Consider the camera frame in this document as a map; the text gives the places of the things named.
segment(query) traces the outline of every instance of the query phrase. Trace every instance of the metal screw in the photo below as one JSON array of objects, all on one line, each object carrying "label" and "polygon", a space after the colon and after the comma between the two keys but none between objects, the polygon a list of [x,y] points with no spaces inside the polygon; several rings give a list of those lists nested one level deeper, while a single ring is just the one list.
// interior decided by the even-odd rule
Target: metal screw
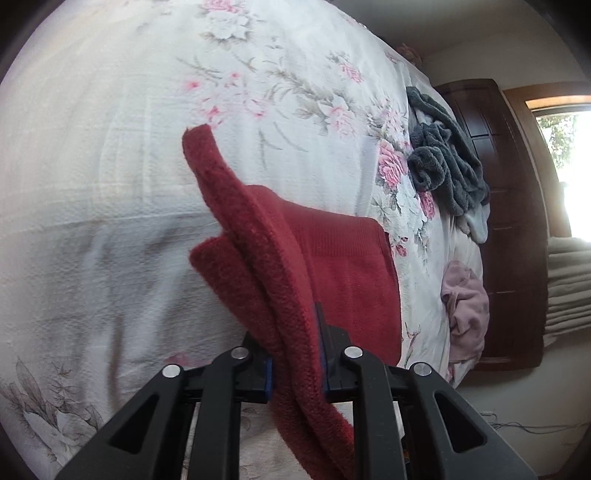
[{"label": "metal screw", "polygon": [[179,376],[181,373],[181,368],[178,365],[167,365],[162,369],[162,374],[166,378],[174,378]]},{"label": "metal screw", "polygon": [[433,371],[433,369],[431,368],[431,365],[426,364],[424,362],[416,364],[413,367],[413,370],[417,375],[420,375],[421,377],[427,377],[427,376],[431,375],[431,372]]},{"label": "metal screw", "polygon": [[243,346],[237,346],[234,350],[232,350],[232,358],[236,360],[243,360],[248,356],[248,348],[244,348]]},{"label": "metal screw", "polygon": [[361,350],[361,348],[358,346],[348,346],[345,349],[345,355],[349,358],[359,358],[361,355],[363,355],[363,350]]}]

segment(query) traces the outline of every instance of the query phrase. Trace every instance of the window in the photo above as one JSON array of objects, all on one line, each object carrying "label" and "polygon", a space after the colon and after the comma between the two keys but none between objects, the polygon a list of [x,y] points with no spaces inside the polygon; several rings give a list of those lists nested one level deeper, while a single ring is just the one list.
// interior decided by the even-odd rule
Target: window
[{"label": "window", "polygon": [[551,236],[591,241],[591,83],[505,90],[540,182]]},{"label": "window", "polygon": [[571,234],[591,241],[591,109],[587,105],[533,112],[563,189]]}]

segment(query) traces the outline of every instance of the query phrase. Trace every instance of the dark wooden door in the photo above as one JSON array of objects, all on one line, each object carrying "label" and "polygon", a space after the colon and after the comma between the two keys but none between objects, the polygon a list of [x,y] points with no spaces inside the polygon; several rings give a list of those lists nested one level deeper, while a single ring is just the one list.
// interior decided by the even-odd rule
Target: dark wooden door
[{"label": "dark wooden door", "polygon": [[490,79],[436,89],[472,140],[491,186],[488,241],[480,246],[491,321],[479,370],[537,367],[547,308],[547,222],[529,152]]}]

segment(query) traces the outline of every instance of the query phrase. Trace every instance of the bed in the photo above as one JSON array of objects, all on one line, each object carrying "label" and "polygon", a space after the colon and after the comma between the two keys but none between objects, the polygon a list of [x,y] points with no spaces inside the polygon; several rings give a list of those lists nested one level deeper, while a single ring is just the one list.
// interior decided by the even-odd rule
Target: bed
[{"label": "bed", "polygon": [[[0,421],[40,480],[162,365],[241,342],[187,260],[220,232],[181,150],[203,123],[244,183],[375,218],[400,284],[399,365],[461,381],[474,361],[449,365],[441,279],[452,259],[480,277],[482,262],[413,188],[406,86],[445,105],[322,0],[66,0],[43,22],[0,85]],[[267,409],[244,406],[241,478],[278,476],[306,478]]]}]

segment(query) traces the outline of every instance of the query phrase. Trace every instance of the tree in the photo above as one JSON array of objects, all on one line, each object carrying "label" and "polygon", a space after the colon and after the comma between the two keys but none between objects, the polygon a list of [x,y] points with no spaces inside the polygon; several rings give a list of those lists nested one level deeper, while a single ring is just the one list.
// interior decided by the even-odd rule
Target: tree
[{"label": "tree", "polygon": [[554,165],[557,169],[565,167],[569,164],[573,151],[577,115],[561,113],[539,116],[537,120],[552,154]]}]

